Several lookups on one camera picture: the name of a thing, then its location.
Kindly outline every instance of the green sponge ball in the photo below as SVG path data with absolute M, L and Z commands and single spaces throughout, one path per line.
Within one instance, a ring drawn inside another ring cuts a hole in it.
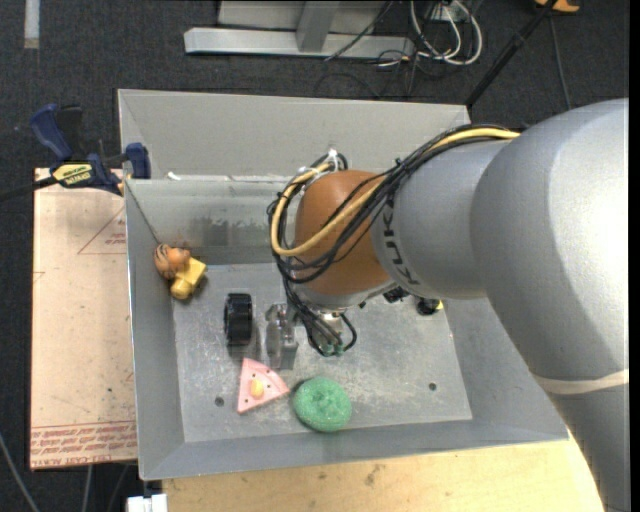
M 351 401 L 342 386 L 325 377 L 315 377 L 300 386 L 293 398 L 296 415 L 308 427 L 335 432 L 351 419 Z

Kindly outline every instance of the black cable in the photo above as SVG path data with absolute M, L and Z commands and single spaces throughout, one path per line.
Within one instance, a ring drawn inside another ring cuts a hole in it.
M 386 2 L 382 6 L 382 8 L 380 9 L 380 12 L 378 13 L 378 15 L 374 18 L 374 20 L 371 23 L 369 23 L 369 25 L 367 25 L 364 28 L 364 30 L 362 32 L 360 32 L 349 44 L 347 44 L 346 46 L 342 47 L 340 50 L 335 52 L 333 55 L 327 57 L 325 59 L 325 62 L 329 62 L 330 60 L 333 60 L 333 59 L 335 59 L 337 57 L 340 57 L 344 53 L 348 52 L 351 48 L 353 48 L 356 45 L 356 43 L 358 41 L 360 41 L 360 39 L 362 39 L 373 27 L 375 27 L 382 20 L 384 15 L 387 14 L 389 9 L 391 9 L 392 5 L 393 5 L 393 2 L 391 2 L 391 1 Z
M 116 486 L 114 487 L 113 492 L 111 493 L 111 497 L 109 498 L 109 503 L 107 505 L 106 512 L 111 512 L 113 510 L 113 506 L 116 503 L 116 499 L 120 494 L 120 489 L 122 488 L 124 477 L 127 476 L 127 471 L 129 471 L 129 466 L 125 465 L 124 469 L 120 473 L 120 477 L 118 478 L 118 481 L 116 482 Z
M 418 51 L 416 50 L 413 54 L 413 65 L 411 66 L 411 75 L 409 78 L 409 85 L 407 85 L 407 82 L 405 80 L 405 93 L 407 97 L 410 97 L 411 93 L 413 92 L 413 81 L 415 80 L 415 77 L 416 77 L 416 69 L 418 67 L 419 58 L 420 56 L 418 55 Z
M 22 491 L 22 495 L 27 500 L 29 507 L 33 512 L 40 512 L 40 509 L 36 505 L 35 501 L 33 501 L 33 497 L 31 496 L 31 493 L 29 492 L 29 490 L 27 489 L 27 486 L 22 480 L 20 473 L 18 473 L 18 468 L 16 468 L 16 465 L 13 463 L 13 459 L 11 458 L 11 454 L 9 453 L 9 449 L 7 448 L 7 445 L 4 442 L 4 437 L 2 436 L 2 432 L 0 432 L 0 450 L 2 450 L 4 458 L 7 461 L 7 464 L 9 465 L 9 469 L 11 470 L 11 474 L 13 475 L 13 478 L 18 484 L 20 491 Z
M 472 5 L 471 5 L 471 16 L 474 16 L 478 13 L 478 11 L 480 10 L 480 6 L 482 6 L 484 0 L 476 0 Z
M 427 6 L 427 11 L 425 11 L 425 13 L 422 15 L 422 27 L 420 27 L 420 33 L 417 34 L 418 39 L 420 39 L 420 41 L 422 42 L 422 44 L 428 48 L 429 46 L 429 41 L 427 41 L 427 38 L 425 37 L 425 27 L 427 26 L 427 23 L 429 21 L 431 21 L 431 18 L 433 16 L 433 11 L 436 10 L 436 6 L 439 5 L 439 2 L 431 2 L 430 5 Z M 415 7 L 413 7 L 411 4 L 409 5 L 409 9 L 412 9 Z
M 402 57 L 408 57 L 408 56 L 409 56 L 409 54 L 408 54 L 408 53 L 406 53 L 406 52 L 404 52 L 404 51 L 402 51 L 402 50 L 384 50 L 383 52 L 380 52 L 380 53 L 378 54 L 378 56 L 377 56 L 375 59 L 370 60 L 370 61 L 368 62 L 368 64 L 375 64 L 376 66 L 380 66 L 380 64 L 385 64 L 384 56 L 385 56 L 387 53 L 396 53 L 396 54 L 400 55 L 400 57 L 401 57 L 401 58 L 402 58 Z M 391 61 L 391 62 L 392 62 L 392 61 L 394 61 L 394 60 L 398 60 L 398 59 L 391 59 L 391 58 L 389 58 L 389 59 L 387 59 L 387 60 L 389 60 L 389 61 Z
M 558 66 L 558 75 L 560 76 L 560 83 L 562 84 L 564 101 L 567 106 L 567 110 L 571 110 L 571 98 L 569 97 L 569 89 L 567 88 L 567 82 L 562 69 L 562 57 L 560 56 L 560 48 L 558 47 L 558 37 L 556 35 L 555 24 L 553 23 L 553 14 L 549 15 L 549 26 L 551 27 L 551 38 L 553 39 L 553 48 L 556 54 L 556 65 Z
M 351 331 L 351 341 L 344 346 L 342 341 L 342 337 L 340 333 L 336 332 L 329 324 L 327 324 L 319 313 L 315 313 L 312 311 L 305 303 L 300 299 L 295 290 L 292 288 L 294 283 L 303 284 L 310 282 L 324 272 L 336 261 L 342 261 L 351 251 L 356 247 L 356 245 L 360 242 L 363 236 L 370 230 L 373 222 L 377 219 L 378 215 L 383 211 L 384 206 L 388 204 L 390 201 L 393 201 L 393 197 L 396 191 L 404 184 L 406 180 L 408 180 L 411 175 L 416 172 L 422 165 L 424 165 L 427 161 L 436 156 L 444 153 L 445 151 L 449 151 L 452 148 L 470 144 L 474 142 L 478 142 L 481 140 L 492 139 L 492 137 L 486 136 L 474 136 L 466 139 L 461 139 L 459 141 L 453 141 L 441 145 L 434 149 L 434 146 L 438 144 L 440 141 L 444 140 L 446 137 L 449 137 L 453 134 L 464 132 L 469 129 L 479 129 L 479 128 L 497 128 L 504 129 L 501 126 L 490 125 L 490 124 L 478 124 L 478 125 L 463 125 L 447 132 L 440 134 L 438 137 L 433 138 L 420 148 L 416 149 L 412 152 L 408 157 L 404 160 L 397 160 L 396 165 L 391 169 L 387 170 L 383 173 L 384 179 L 377 186 L 375 192 L 371 194 L 371 196 L 361 205 L 360 209 L 353 215 L 352 219 L 349 221 L 345 229 L 338 235 L 336 241 L 333 246 L 325 251 L 322 255 L 315 258 L 313 261 L 304 261 L 302 258 L 296 258 L 298 264 L 293 264 L 291 262 L 291 258 L 282 258 L 275 251 L 273 252 L 274 259 L 276 261 L 278 271 L 280 272 L 283 279 L 283 286 L 287 295 L 287 299 L 290 304 L 295 308 L 298 317 L 302 321 L 305 329 L 307 330 L 307 337 L 309 339 L 309 343 L 311 346 L 324 357 L 328 357 L 330 355 L 336 355 L 343 353 L 349 350 L 355 344 L 357 340 L 357 332 L 348 318 L 342 316 L 345 324 Z M 367 180 L 363 180 L 357 187 L 354 187 L 354 190 L 348 195 L 348 197 L 342 201 L 342 203 L 334 210 L 330 218 L 335 218 L 336 215 L 339 214 L 340 211 L 344 210 L 344 207 L 356 196 L 357 192 L 362 190 L 362 187 L 371 182 L 371 180 L 380 178 L 380 175 L 372 176 Z M 275 210 L 275 205 L 280 201 L 282 197 L 285 198 L 283 203 L 283 208 L 280 216 L 280 224 L 279 228 L 285 228 L 286 223 L 282 222 L 282 218 L 287 215 L 287 208 L 293 199 L 295 193 L 299 191 L 301 187 L 296 187 L 296 191 L 289 193 L 286 196 L 282 194 L 278 195 L 276 201 L 274 201 L 270 207 L 268 208 L 269 214 L 269 225 L 273 223 L 273 214 Z M 343 254 L 340 258 L 336 260 L 338 251 L 354 236 L 356 231 L 360 229 L 363 222 L 368 220 L 368 224 L 362 233 L 358 236 L 358 238 L 350 244 L 349 249 Z M 284 231 L 279 231 L 278 242 L 282 244 L 282 240 L 284 237 Z M 306 274 L 302 277 L 296 275 L 298 272 L 302 270 L 313 269 L 313 272 Z M 314 331 L 318 332 L 322 335 L 328 343 L 334 347 L 334 353 L 328 354 L 325 353 L 324 350 L 316 343 L 314 339 Z
M 41 188 L 55 185 L 56 183 L 58 183 L 58 180 L 56 180 L 53 176 L 49 176 L 48 178 L 44 178 L 40 181 L 35 181 L 33 183 L 29 183 L 28 185 L 14 188 L 13 190 L 7 190 L 6 192 L 0 193 L 0 202 L 12 199 L 14 197 L 30 194 Z
M 498 76 L 502 68 L 511 60 L 511 57 L 518 51 L 518 49 L 525 43 L 525 41 L 531 36 L 536 27 L 542 22 L 544 17 L 551 11 L 558 0 L 547 0 L 540 12 L 525 25 L 525 27 L 515 34 L 507 46 L 502 50 L 498 58 L 495 60 L 489 71 L 482 77 L 478 85 L 473 89 L 464 104 L 471 108 L 473 104 L 482 96 L 484 91 L 491 85 L 491 83 Z
M 389 89 L 389 86 L 391 85 L 391 83 L 398 78 L 398 74 L 400 73 L 400 65 L 402 64 L 402 62 L 399 62 L 395 68 L 393 69 L 393 71 L 391 72 L 391 76 L 387 79 L 387 81 L 385 82 L 384 86 L 382 87 L 382 89 L 380 90 L 380 97 L 384 97 L 385 93 L 387 92 L 387 90 Z
M 357 82 L 358 84 L 360 84 L 362 87 L 364 87 L 369 94 L 371 95 L 372 98 L 378 100 L 380 99 L 380 94 L 373 88 L 373 86 L 371 84 L 369 84 L 367 81 L 363 80 L 362 78 L 357 77 L 356 75 L 352 75 L 351 73 L 327 73 L 326 75 L 323 75 L 320 80 L 318 80 L 316 82 L 316 84 L 313 86 L 313 97 L 317 98 L 318 96 L 318 89 L 320 88 L 320 85 L 322 85 L 322 83 L 327 80 L 328 78 L 331 77 L 342 77 L 342 78 L 350 78 L 351 80 L 353 80 L 354 82 Z
M 93 465 L 90 465 L 87 468 L 87 480 L 84 484 L 84 493 L 82 495 L 82 508 L 80 509 L 82 512 L 86 512 L 87 506 L 89 505 L 89 492 L 91 491 L 92 478 L 93 478 Z

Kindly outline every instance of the metal base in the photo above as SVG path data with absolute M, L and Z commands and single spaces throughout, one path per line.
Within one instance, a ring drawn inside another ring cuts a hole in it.
M 260 437 L 269 443 L 273 436 L 309 432 L 286 399 L 251 415 L 236 412 L 241 361 L 226 349 L 222 310 L 227 294 L 239 290 L 253 299 L 257 345 L 264 347 L 265 313 L 274 300 L 284 299 L 273 264 L 210 265 L 206 282 L 188 303 L 173 301 L 182 426 L 188 442 Z M 307 343 L 301 345 L 293 368 L 279 371 L 291 389 L 318 375 L 339 382 L 355 411 L 349 429 L 472 419 L 444 312 L 421 317 L 410 301 L 387 304 L 377 298 L 349 316 L 358 329 L 358 343 L 341 358 L 323 358 Z M 254 358 L 269 364 L 265 352 Z M 429 383 L 437 385 L 437 391 L 430 390 Z M 289 456 L 292 465 L 301 462 L 295 450 Z M 224 461 L 218 467 L 229 469 Z
M 188 54 L 258 54 L 297 57 L 329 57 L 348 45 L 354 35 L 328 34 L 320 51 L 302 52 L 298 49 L 296 32 L 240 30 L 230 28 L 192 28 L 184 34 Z M 405 37 L 364 36 L 341 57 L 375 59 L 384 51 L 413 51 L 413 43 Z
M 333 17 L 329 32 L 359 34 L 365 30 L 384 7 L 382 1 L 342 1 Z M 296 30 L 308 2 L 223 0 L 216 21 L 217 26 L 253 29 Z

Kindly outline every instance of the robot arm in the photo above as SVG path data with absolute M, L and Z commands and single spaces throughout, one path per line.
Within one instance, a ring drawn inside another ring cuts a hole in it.
M 488 297 L 611 510 L 630 510 L 628 117 L 628 101 L 604 102 L 522 135 L 448 132 L 383 175 L 310 171 L 293 248 L 272 223 L 280 269 L 313 314 L 398 285 Z

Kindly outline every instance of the wooden surface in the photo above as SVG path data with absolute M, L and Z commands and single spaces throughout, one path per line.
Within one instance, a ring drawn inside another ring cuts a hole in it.
M 33 271 L 31 469 L 135 459 L 123 199 L 34 194 Z
M 166 480 L 171 512 L 602 512 L 573 439 Z

